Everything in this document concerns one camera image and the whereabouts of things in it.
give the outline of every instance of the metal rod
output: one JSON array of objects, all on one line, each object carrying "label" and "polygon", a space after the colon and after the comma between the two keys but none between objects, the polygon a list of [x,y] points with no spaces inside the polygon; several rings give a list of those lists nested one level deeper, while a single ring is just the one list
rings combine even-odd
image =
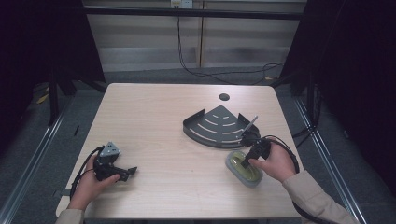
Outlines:
[{"label": "metal rod", "polygon": [[139,7],[39,7],[43,13],[79,13],[91,15],[128,15],[128,16],[169,16],[169,17],[208,17],[208,18],[242,18],[300,21],[307,17],[304,13],[233,11],[213,9],[179,9],[179,8],[139,8]]},{"label": "metal rod", "polygon": [[[304,103],[300,98],[295,99],[295,104],[300,112],[301,117],[305,123],[307,128],[311,127],[312,123],[310,118],[306,114],[306,108]],[[321,138],[318,130],[314,130],[311,134],[312,140],[314,141],[315,146],[317,147],[318,153],[322,158],[326,169],[329,172],[329,175],[334,183],[335,187],[337,188],[338,193],[341,196],[341,199],[344,202],[346,209],[360,222],[360,223],[367,223],[365,220],[361,209],[359,208],[358,203],[356,202],[355,198],[353,197],[352,193],[347,186],[344,178],[341,176],[340,171],[338,170],[337,165],[335,164],[334,160],[332,159],[332,155],[329,152],[329,149],[324,144],[323,139]]]},{"label": "metal rod", "polygon": [[33,181],[35,173],[37,172],[41,162],[44,159],[44,156],[50,147],[50,143],[58,131],[62,120],[64,118],[64,113],[67,108],[70,106],[73,101],[73,97],[69,97],[64,109],[62,110],[59,117],[55,120],[52,126],[49,126],[43,138],[41,139],[40,144],[35,150],[35,154],[32,159],[30,159],[26,169],[24,170],[20,180],[15,186],[14,190],[8,196],[6,203],[0,210],[0,223],[1,224],[9,224],[14,218],[18,208],[21,205],[23,197],[25,196],[27,190],[29,189],[30,184]]}]

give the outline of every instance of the wire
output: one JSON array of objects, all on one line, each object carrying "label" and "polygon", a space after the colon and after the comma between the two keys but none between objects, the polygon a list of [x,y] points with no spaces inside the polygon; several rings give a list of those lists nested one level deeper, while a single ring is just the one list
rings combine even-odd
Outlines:
[{"label": "wire", "polygon": [[81,174],[80,178],[82,178],[82,177],[83,177],[85,174],[87,174],[89,171],[94,171],[94,169],[92,168],[92,169],[89,169],[89,170],[84,171],[84,173]]},{"label": "wire", "polygon": [[[285,143],[284,141],[282,141],[282,139],[280,139],[280,138],[278,138],[278,137],[276,137],[276,136],[274,136],[274,135],[266,135],[266,136],[264,136],[264,138],[265,138],[267,141],[273,142],[273,143],[278,144],[278,145],[280,145],[281,147],[283,147],[283,149],[285,149],[285,150],[289,153],[290,158],[291,158],[291,160],[292,160],[293,163],[294,163],[294,168],[295,168],[296,173],[297,173],[297,174],[300,173],[300,167],[299,167],[299,164],[298,164],[298,162],[297,162],[296,156],[293,154],[293,152],[292,152],[291,149],[288,147],[288,145],[286,145],[286,143]],[[294,208],[296,209],[296,211],[297,211],[302,217],[305,217],[305,218],[307,218],[308,220],[311,220],[311,221],[313,221],[313,222],[315,222],[315,223],[319,223],[319,224],[322,224],[322,223],[323,223],[323,224],[328,224],[328,223],[329,223],[329,224],[330,224],[330,222],[327,221],[327,220],[320,219],[320,218],[318,218],[318,217],[314,217],[314,216],[308,214],[308,213],[305,212],[305,210],[303,210],[299,205],[297,205],[297,203],[295,203],[295,202],[292,202],[292,203],[293,203],[293,206],[294,206]]]},{"label": "wire", "polygon": [[306,137],[305,137],[299,144],[296,145],[296,147],[298,148],[303,142],[305,142],[305,140],[308,139],[308,137],[311,135],[312,132],[310,132],[309,134],[307,134]]},{"label": "wire", "polygon": [[248,84],[248,85],[257,85],[257,84],[259,84],[260,82],[264,81],[264,79],[265,79],[265,71],[274,69],[274,68],[276,68],[276,67],[281,66],[281,65],[284,64],[284,63],[268,63],[268,64],[264,65],[264,66],[262,67],[262,69],[260,69],[260,70],[245,71],[245,72],[236,72],[236,71],[232,71],[232,72],[220,72],[220,73],[212,73],[212,74],[202,73],[202,72],[193,72],[193,71],[191,71],[191,70],[186,66],[186,64],[184,63],[183,53],[182,53],[182,47],[181,47],[181,37],[180,37],[180,18],[179,18],[179,17],[176,17],[176,19],[177,19],[177,48],[178,48],[178,58],[179,58],[179,61],[180,61],[181,66],[184,68],[184,70],[186,70],[186,71],[187,71],[188,73],[190,73],[191,75],[194,75],[194,76],[197,76],[197,77],[212,77],[212,78],[214,78],[215,80],[218,80],[218,81],[221,81],[221,82],[225,82],[225,83],[227,83],[227,84],[239,85],[239,84],[237,84],[237,83],[232,83],[232,82],[226,81],[226,80],[224,80],[224,79],[218,78],[218,77],[216,77],[216,76],[219,76],[219,75],[230,75],[230,74],[241,74],[241,73],[242,73],[242,74],[254,74],[254,73],[261,73],[261,72],[262,72],[262,77],[261,77],[259,80],[255,81],[255,82],[253,82],[253,83]]},{"label": "wire", "polygon": [[315,88],[315,107],[316,108],[314,110],[313,120],[312,120],[310,126],[303,128],[298,133],[293,134],[292,135],[293,138],[303,136],[307,132],[309,132],[309,134],[308,134],[308,136],[309,136],[312,132],[314,132],[317,129],[318,124],[319,124],[322,102],[323,102],[323,96],[320,94],[318,86],[316,86],[316,88]]},{"label": "wire", "polygon": [[105,146],[97,147],[93,152],[91,152],[91,154],[87,157],[87,159],[85,159],[85,161],[82,163],[82,165],[81,165],[81,167],[79,168],[79,171],[78,171],[78,173],[77,173],[77,175],[76,175],[76,178],[75,178],[75,180],[74,180],[73,183],[72,183],[72,188],[70,189],[70,200],[73,198],[73,195],[74,195],[74,193],[76,192],[77,184],[78,184],[79,180],[81,179],[81,177],[82,177],[84,174],[86,174],[88,171],[90,171],[90,170],[87,170],[87,171],[84,172],[84,174],[81,174],[81,173],[82,173],[82,170],[83,170],[84,167],[87,165],[88,160],[90,159],[90,157],[91,157],[95,152],[100,151],[100,150],[102,150],[103,148],[105,148]]}]

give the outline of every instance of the black round hole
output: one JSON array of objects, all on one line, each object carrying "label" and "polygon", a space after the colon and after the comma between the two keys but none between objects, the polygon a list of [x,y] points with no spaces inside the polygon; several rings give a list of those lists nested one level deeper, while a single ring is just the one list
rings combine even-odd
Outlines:
[{"label": "black round hole", "polygon": [[222,100],[222,101],[228,101],[228,100],[230,100],[230,96],[229,96],[228,94],[226,94],[226,93],[222,93],[222,94],[219,96],[219,98],[220,98],[220,100]]}]

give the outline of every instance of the power outlet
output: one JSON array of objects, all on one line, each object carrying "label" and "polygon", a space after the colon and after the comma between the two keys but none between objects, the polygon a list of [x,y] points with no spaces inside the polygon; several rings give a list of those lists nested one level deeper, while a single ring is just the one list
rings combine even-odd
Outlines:
[{"label": "power outlet", "polygon": [[182,8],[192,8],[192,0],[181,0]]},{"label": "power outlet", "polygon": [[181,0],[171,0],[171,8],[181,8]]}]

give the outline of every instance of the gray sleeve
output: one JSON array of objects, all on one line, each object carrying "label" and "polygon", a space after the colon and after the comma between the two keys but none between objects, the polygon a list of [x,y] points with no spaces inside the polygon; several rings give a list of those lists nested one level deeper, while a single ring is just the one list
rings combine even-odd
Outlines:
[{"label": "gray sleeve", "polygon": [[82,224],[84,211],[79,209],[65,209],[61,212],[55,224]]},{"label": "gray sleeve", "polygon": [[[323,191],[307,171],[302,171],[283,182],[291,199],[313,217],[335,223],[359,223],[348,211]],[[303,218],[303,223],[311,223]]]}]

